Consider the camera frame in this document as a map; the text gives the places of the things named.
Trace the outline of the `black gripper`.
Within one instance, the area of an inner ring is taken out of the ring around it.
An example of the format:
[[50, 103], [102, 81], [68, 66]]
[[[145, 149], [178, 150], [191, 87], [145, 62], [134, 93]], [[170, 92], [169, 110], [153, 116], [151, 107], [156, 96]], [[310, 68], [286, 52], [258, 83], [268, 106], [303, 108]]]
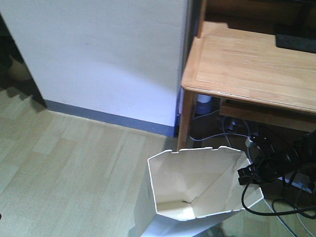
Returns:
[[301, 146], [281, 152], [275, 152], [270, 145], [256, 148], [260, 155], [252, 164], [237, 171], [240, 185], [270, 183], [301, 166]]

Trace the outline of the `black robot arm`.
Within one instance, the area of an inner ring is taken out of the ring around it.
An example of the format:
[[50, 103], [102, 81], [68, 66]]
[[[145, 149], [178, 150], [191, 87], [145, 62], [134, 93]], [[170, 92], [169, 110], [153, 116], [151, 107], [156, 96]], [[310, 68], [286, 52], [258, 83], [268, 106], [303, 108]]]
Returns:
[[255, 146], [260, 154], [255, 161], [237, 171], [240, 185], [270, 183], [286, 174], [310, 168], [316, 163], [316, 133], [311, 132], [282, 151], [276, 151], [270, 139], [251, 136], [248, 147]]

